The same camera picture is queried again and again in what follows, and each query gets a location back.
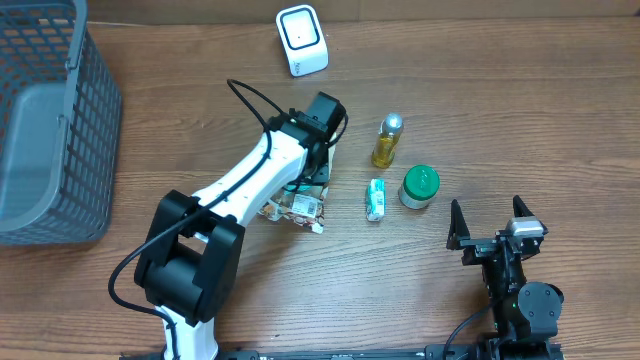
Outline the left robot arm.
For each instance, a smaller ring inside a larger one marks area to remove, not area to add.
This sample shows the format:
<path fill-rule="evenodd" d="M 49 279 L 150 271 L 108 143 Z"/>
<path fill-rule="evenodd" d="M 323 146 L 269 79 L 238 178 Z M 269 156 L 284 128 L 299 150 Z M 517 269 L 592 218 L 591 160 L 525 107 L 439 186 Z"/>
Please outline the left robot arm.
<path fill-rule="evenodd" d="M 252 151 L 221 179 L 162 198 L 134 272 L 165 326 L 161 358 L 216 358 L 214 318 L 234 285 L 246 227 L 287 184 L 326 168 L 346 118 L 340 101 L 320 92 L 306 111 L 270 118 Z"/>

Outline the brown white snack wrapper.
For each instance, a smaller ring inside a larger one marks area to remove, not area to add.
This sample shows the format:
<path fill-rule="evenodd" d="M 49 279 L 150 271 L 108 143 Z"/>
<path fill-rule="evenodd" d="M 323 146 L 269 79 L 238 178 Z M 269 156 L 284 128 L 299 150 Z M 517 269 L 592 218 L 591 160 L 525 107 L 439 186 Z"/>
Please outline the brown white snack wrapper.
<path fill-rule="evenodd" d="M 328 186 L 301 185 L 279 189 L 259 210 L 266 219 L 278 222 L 286 220 L 316 234 L 324 232 L 324 200 Z"/>

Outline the teal small carton box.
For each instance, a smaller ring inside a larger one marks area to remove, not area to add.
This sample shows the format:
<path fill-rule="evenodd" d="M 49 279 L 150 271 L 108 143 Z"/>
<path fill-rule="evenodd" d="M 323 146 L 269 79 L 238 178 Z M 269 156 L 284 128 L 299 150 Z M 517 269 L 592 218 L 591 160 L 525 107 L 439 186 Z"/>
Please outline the teal small carton box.
<path fill-rule="evenodd" d="M 370 222 L 381 221 L 386 214 L 386 189 L 383 179 L 372 179 L 365 192 L 366 218 Z"/>

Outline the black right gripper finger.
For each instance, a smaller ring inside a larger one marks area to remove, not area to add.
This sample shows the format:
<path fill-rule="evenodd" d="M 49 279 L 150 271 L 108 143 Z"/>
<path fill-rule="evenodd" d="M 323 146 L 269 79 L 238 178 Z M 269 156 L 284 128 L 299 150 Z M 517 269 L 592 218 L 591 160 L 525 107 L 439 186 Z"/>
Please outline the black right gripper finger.
<path fill-rule="evenodd" d="M 446 248 L 449 250 L 461 250 L 468 246 L 471 240 L 469 229 L 466 225 L 462 209 L 456 199 L 451 202 L 451 221 Z"/>
<path fill-rule="evenodd" d="M 531 217 L 533 212 L 526 206 L 519 195 L 513 197 L 513 211 L 516 217 Z"/>

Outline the brown Pantree snack packet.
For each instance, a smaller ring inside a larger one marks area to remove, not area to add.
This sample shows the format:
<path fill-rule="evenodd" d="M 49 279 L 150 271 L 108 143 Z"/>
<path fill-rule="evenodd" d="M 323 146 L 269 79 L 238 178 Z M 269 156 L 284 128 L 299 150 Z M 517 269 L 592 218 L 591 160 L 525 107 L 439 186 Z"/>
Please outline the brown Pantree snack packet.
<path fill-rule="evenodd" d="M 331 170 L 333 165 L 333 158 L 335 154 L 335 148 L 330 147 L 326 153 L 326 161 L 322 164 L 321 169 L 319 170 L 319 178 L 323 183 L 323 189 L 321 192 L 321 200 L 324 201 L 328 195 L 329 190 L 329 182 L 331 179 Z"/>

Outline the green lid spice jar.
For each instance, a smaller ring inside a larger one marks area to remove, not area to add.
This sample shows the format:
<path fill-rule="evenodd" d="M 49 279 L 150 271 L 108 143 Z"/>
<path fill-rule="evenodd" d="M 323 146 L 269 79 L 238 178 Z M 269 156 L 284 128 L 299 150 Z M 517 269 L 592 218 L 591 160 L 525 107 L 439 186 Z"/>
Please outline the green lid spice jar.
<path fill-rule="evenodd" d="M 398 190 L 401 203 L 410 209 L 423 209 L 434 199 L 440 188 L 440 177 L 431 166 L 420 164 L 404 176 Z"/>

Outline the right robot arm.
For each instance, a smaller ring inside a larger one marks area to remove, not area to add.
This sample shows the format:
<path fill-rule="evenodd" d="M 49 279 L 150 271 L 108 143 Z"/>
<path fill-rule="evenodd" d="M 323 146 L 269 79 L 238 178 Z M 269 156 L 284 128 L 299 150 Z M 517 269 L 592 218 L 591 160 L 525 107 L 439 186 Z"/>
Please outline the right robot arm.
<path fill-rule="evenodd" d="M 561 359 L 561 347 L 550 343 L 558 334 L 563 292 L 553 284 L 527 280 L 522 263 L 540 253 L 548 228 L 519 196 L 514 217 L 492 238 L 472 238 L 457 200 L 451 202 L 446 248 L 461 250 L 464 266 L 482 267 L 489 304 L 458 325 L 445 342 L 441 357 L 455 355 L 452 343 L 470 323 L 492 312 L 495 331 L 478 337 L 462 354 L 467 359 Z"/>

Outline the clear plastic container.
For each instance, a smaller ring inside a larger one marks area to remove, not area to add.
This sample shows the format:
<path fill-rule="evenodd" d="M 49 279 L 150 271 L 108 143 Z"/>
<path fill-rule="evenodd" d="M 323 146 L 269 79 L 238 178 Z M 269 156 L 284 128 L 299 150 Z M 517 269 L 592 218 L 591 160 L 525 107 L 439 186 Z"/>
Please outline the clear plastic container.
<path fill-rule="evenodd" d="M 396 153 L 396 147 L 404 130 L 402 117 L 389 113 L 381 122 L 371 161 L 379 168 L 388 168 Z"/>

